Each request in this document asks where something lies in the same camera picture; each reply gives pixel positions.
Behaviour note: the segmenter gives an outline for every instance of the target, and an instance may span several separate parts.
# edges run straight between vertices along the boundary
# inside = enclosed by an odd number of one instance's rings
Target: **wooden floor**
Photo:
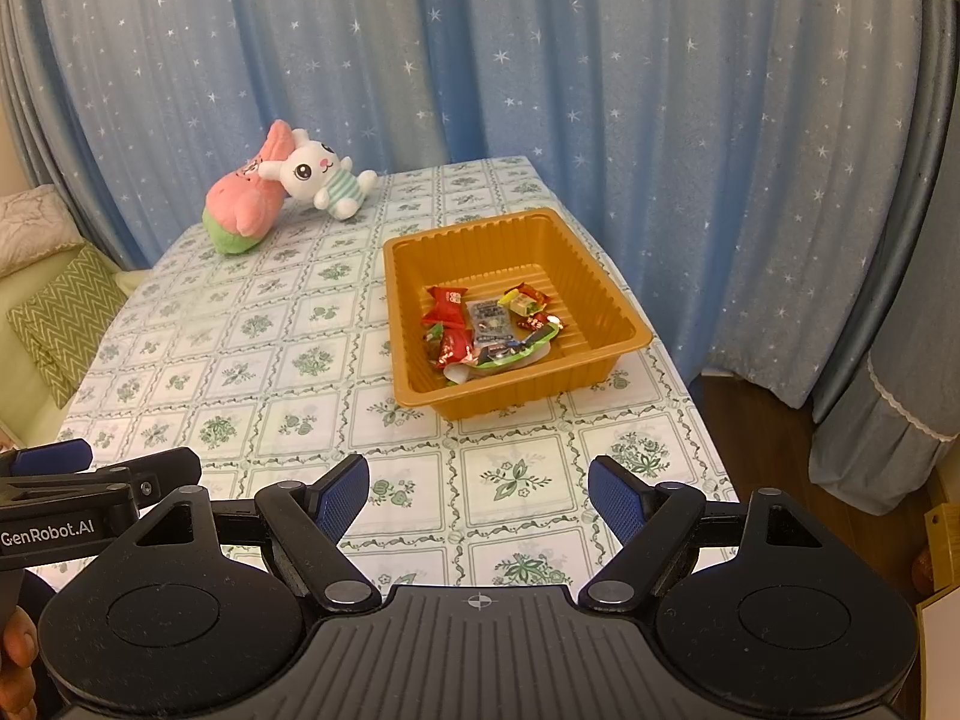
[[[808,406],[788,408],[766,389],[727,377],[700,378],[691,391],[741,500],[760,487],[784,490],[911,605],[920,600],[910,581],[910,566],[926,543],[923,513],[930,509],[930,499],[923,488],[884,517],[864,514],[810,483],[806,468],[813,419]],[[918,665],[896,706],[909,718],[920,717]]]

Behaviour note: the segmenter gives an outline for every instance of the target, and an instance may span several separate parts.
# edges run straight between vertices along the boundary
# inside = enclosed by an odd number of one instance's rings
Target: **orange plastic tray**
[[[653,338],[640,315],[560,216],[548,208],[392,238],[383,245],[394,396],[445,419],[538,400],[607,378],[622,354]],[[563,332],[528,367],[448,386],[427,362],[421,317],[430,287],[466,287],[464,300],[525,281],[550,295]]]

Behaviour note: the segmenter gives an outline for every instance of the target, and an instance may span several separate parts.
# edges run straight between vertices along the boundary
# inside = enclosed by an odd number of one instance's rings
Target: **floral tablecloth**
[[[188,445],[214,498],[312,482],[361,452],[370,498],[340,546],[381,589],[563,581],[575,594],[618,549],[587,499],[593,456],[736,497],[658,338],[602,384],[476,418],[395,402],[383,242],[544,206],[629,294],[523,157],[386,176],[346,223],[288,200],[267,240],[237,257],[196,225],[109,328],[61,438],[85,437],[97,464]],[[262,565],[250,548],[226,551]],[[40,573],[62,586],[82,564]]]

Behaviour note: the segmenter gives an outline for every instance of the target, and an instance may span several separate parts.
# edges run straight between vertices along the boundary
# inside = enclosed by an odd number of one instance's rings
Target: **pink plush toy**
[[[285,160],[294,151],[290,125],[277,119],[263,148],[239,170],[229,172],[206,193],[203,226],[221,254],[240,254],[255,247],[277,220],[286,190],[280,181],[262,177],[265,160]]]

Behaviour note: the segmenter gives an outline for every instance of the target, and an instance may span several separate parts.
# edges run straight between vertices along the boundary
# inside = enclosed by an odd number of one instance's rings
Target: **white plush rabbit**
[[[352,159],[340,159],[329,146],[311,141],[305,129],[295,129],[293,135],[294,152],[282,162],[261,162],[259,174],[280,181],[294,199],[313,200],[314,207],[333,218],[352,217],[376,186],[376,173],[364,170],[354,176]]]

